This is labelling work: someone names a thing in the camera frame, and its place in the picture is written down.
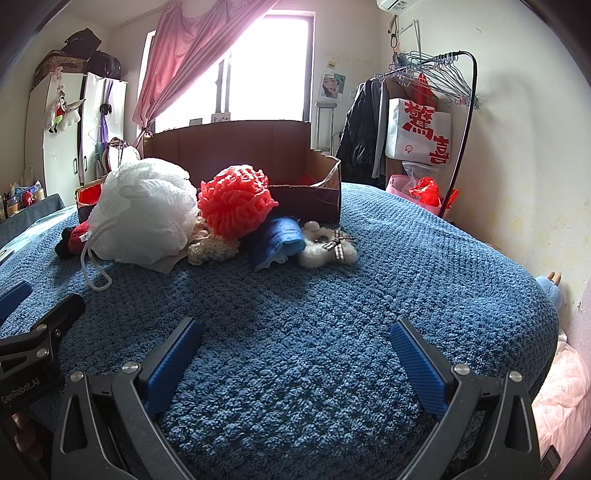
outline beige crocheted item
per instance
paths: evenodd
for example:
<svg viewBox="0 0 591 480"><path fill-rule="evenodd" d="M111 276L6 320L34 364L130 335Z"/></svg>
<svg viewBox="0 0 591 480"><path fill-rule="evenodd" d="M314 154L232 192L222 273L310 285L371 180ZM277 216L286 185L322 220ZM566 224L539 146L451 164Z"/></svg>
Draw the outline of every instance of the beige crocheted item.
<svg viewBox="0 0 591 480"><path fill-rule="evenodd" d="M207 228L205 220L198 216L189 239L189 263L203 265L208 260L225 262L236 256L238 247L240 247L238 240L227 240L219 235L214 235Z"/></svg>

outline pink bucket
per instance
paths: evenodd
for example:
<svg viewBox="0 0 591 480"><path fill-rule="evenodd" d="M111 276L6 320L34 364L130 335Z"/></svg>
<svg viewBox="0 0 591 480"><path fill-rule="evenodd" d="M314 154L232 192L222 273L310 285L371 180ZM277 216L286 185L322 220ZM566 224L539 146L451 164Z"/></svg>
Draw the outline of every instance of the pink bucket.
<svg viewBox="0 0 591 480"><path fill-rule="evenodd" d="M388 182L388 186L386 187L386 192L392 193L393 195L398 195L403 199L407 199L409 202L416 203L419 207L423 207L425 210L428 210L433 215L439 215L439 210L441 207L432 207L431 205L427 205L426 203L421 203L418 201L418 198L411 197L410 195L403 193L402 191L408 187L411 183L410 177L406 175L392 175L390 177L390 181ZM449 214L450 208L446 208L445 213L443 214L444 218L447 218Z"/></svg>

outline black jacket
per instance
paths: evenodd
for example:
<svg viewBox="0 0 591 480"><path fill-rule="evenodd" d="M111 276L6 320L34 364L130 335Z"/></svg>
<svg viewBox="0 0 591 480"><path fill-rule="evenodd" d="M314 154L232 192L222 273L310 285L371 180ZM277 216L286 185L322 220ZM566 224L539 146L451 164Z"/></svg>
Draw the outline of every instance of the black jacket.
<svg viewBox="0 0 591 480"><path fill-rule="evenodd" d="M336 157L341 161L343 181L384 188L383 179L373 179L378 127L374 120L371 80L365 82L347 112L345 129Z"/></svg>

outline window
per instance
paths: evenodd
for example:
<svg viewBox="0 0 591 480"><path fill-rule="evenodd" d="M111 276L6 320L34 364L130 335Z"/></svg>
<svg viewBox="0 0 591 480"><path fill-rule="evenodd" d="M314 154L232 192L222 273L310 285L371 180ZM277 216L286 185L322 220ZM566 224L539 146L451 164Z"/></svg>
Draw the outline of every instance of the window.
<svg viewBox="0 0 591 480"><path fill-rule="evenodd" d="M267 15L253 23L157 117L153 131L187 127L195 120L207 124L213 113L227 112L232 120L308 121L313 28L313 17L298 15Z"/></svg>

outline photo of woman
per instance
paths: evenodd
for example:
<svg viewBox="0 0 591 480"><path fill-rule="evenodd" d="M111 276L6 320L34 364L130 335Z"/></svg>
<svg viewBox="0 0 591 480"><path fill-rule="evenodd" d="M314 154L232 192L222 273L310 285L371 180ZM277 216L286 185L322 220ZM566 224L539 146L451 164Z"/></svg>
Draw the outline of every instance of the photo of woman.
<svg viewBox="0 0 591 480"><path fill-rule="evenodd" d="M320 87L320 96L341 101L345 89L345 75L338 73L324 72L322 77L322 86Z"/></svg>

